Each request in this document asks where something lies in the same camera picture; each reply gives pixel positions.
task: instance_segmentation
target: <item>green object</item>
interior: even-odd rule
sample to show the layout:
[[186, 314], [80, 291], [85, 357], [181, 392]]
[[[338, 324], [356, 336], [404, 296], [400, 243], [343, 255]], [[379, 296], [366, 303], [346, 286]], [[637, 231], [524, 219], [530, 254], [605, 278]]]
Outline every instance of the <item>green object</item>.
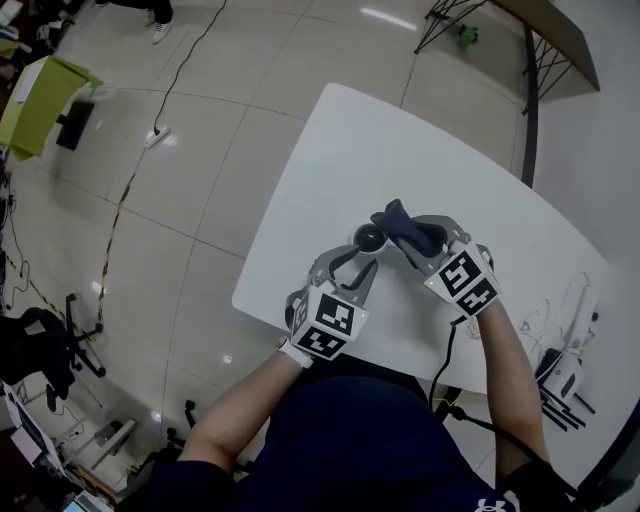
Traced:
[[44, 57], [29, 64], [2, 115], [0, 144], [9, 146], [18, 160], [42, 155], [47, 135], [62, 109], [87, 82], [103, 84], [85, 68], [58, 57]]
[[466, 49], [469, 45], [478, 42], [478, 27], [467, 27], [466, 25], [460, 25], [458, 29], [458, 46]]
[[18, 48], [18, 43], [15, 41], [9, 41], [8, 39], [0, 39], [0, 57], [10, 59], [13, 57], [13, 53]]

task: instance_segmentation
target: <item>person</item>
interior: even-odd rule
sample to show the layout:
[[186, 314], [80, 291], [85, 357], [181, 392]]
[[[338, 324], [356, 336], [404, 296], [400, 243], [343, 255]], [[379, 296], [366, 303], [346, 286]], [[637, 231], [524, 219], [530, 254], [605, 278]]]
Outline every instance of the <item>person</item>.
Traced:
[[[496, 300], [477, 319], [491, 419], [548, 461], [538, 387], [505, 308]], [[122, 509], [495, 512], [515, 511], [512, 501], [524, 512], [567, 509], [548, 472], [501, 437], [496, 489], [485, 483], [408, 376], [344, 354], [301, 364], [277, 352], [223, 394], [179, 460], [154, 467]], [[234, 483], [236, 457], [269, 417], [264, 448]]]
[[171, 0], [95, 0], [98, 7], [105, 7], [109, 4], [121, 5], [123, 7], [133, 7], [134, 9], [146, 9], [148, 11], [147, 27], [154, 23], [156, 30], [151, 36], [151, 42], [158, 44], [162, 41], [173, 24], [173, 9]]

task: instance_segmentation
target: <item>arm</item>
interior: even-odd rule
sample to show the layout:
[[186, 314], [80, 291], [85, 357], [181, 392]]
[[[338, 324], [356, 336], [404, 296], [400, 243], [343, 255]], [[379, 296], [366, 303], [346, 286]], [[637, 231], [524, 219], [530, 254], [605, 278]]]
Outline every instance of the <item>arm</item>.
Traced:
[[249, 444], [302, 367], [277, 352], [211, 405], [195, 425], [179, 460], [201, 460], [233, 474], [238, 454]]
[[[549, 460], [542, 432], [540, 392], [531, 365], [499, 300], [478, 315], [487, 361], [487, 396], [493, 423]], [[496, 483], [529, 459], [496, 435]]]

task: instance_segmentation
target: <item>black knob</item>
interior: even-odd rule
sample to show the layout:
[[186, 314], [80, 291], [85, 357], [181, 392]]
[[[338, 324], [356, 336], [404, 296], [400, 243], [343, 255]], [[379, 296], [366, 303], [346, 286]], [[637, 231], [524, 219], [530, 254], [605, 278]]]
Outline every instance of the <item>black knob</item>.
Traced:
[[363, 224], [353, 235], [353, 243], [365, 253], [379, 251], [386, 241], [387, 236], [374, 224]]

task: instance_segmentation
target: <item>tiled floor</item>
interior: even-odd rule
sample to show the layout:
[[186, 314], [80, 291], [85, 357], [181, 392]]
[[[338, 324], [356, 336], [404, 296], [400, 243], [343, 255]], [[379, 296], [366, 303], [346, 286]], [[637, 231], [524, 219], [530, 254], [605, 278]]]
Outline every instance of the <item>tiled floor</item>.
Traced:
[[[145, 152], [162, 91], [220, 5], [174, 2], [173, 30], [152, 46], [144, 12], [88, 0], [59, 52], [105, 81], [79, 93], [96, 104], [80, 146], [56, 146], [54, 129], [43, 156], [17, 165], [13, 178], [33, 281], [58, 306], [77, 293], [88, 327], [116, 205], [137, 170], [113, 240], [106, 331], [94, 345], [108, 374], [83, 371], [75, 398], [95, 407], [90, 390], [104, 405], [100, 417], [135, 417], [143, 428], [133, 445], [145, 449], [168, 426], [186, 434], [185, 399], [197, 402], [197, 416], [275, 350], [279, 333], [234, 310], [231, 294], [327, 83], [422, 117], [505, 172], [522, 166], [517, 25], [477, 13], [477, 47], [461, 51], [445, 35], [416, 57], [429, 0], [229, 0], [168, 97], [159, 123], [170, 136]], [[5, 246], [18, 259], [11, 236]], [[10, 270], [8, 279], [10, 290], [18, 277]], [[11, 314], [30, 304], [41, 305], [33, 290], [17, 295]], [[468, 399], [486, 410], [482, 397]], [[491, 439], [447, 427], [474, 469], [490, 475]]]

